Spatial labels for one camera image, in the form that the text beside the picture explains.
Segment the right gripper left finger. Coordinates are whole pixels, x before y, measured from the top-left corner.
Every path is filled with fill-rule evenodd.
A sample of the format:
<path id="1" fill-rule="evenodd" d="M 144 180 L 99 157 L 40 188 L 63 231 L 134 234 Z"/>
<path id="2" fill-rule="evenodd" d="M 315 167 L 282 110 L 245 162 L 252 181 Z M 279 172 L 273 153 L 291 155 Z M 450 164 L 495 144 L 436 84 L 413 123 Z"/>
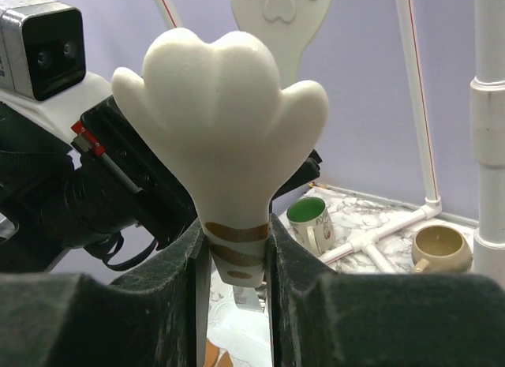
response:
<path id="1" fill-rule="evenodd" d="M 194 222 L 108 285 L 84 274 L 2 275 L 2 365 L 201 366 L 203 246 Z"/>

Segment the white tiered serving stand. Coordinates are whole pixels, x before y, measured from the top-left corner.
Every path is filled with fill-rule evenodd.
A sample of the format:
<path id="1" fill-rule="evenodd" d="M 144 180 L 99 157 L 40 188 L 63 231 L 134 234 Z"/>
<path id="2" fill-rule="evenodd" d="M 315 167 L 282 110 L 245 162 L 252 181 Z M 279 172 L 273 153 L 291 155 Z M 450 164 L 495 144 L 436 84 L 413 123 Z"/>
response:
<path id="1" fill-rule="evenodd" d="M 268 315 L 239 309 L 232 286 L 218 272 L 211 274 L 208 339 L 228 352 L 235 366 L 272 366 Z"/>

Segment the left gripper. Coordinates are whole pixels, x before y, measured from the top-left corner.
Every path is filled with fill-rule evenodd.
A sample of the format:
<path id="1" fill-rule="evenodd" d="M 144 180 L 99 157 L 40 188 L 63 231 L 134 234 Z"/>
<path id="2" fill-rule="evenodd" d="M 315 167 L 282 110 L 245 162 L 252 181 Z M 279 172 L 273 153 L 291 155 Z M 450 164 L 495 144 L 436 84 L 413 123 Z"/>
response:
<path id="1" fill-rule="evenodd" d="M 196 209 L 185 187 L 162 164 L 109 95 L 78 120 L 78 152 L 94 159 L 119 189 L 120 208 L 164 249 L 192 224 Z"/>

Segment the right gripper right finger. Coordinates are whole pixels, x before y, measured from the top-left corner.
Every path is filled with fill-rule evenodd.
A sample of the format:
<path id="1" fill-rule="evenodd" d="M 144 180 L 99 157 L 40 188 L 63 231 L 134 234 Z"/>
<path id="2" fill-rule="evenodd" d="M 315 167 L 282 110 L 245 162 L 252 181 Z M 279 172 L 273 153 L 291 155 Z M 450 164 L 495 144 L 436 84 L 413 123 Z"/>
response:
<path id="1" fill-rule="evenodd" d="M 270 220 L 275 366 L 501 366 L 504 292 L 473 274 L 342 274 Z"/>

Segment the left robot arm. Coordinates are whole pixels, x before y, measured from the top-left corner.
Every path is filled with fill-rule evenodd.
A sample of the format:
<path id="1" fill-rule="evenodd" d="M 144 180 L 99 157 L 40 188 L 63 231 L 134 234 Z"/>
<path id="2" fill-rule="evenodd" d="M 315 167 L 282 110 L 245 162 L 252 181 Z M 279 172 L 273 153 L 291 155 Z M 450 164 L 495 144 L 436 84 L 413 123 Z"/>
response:
<path id="1" fill-rule="evenodd" d="M 148 247 L 123 272 L 166 248 L 196 218 L 192 199 L 122 115 L 112 97 L 85 111 L 65 143 L 1 107 L 1 269 L 44 272 L 69 249 L 110 264 L 122 231 L 140 225 Z"/>

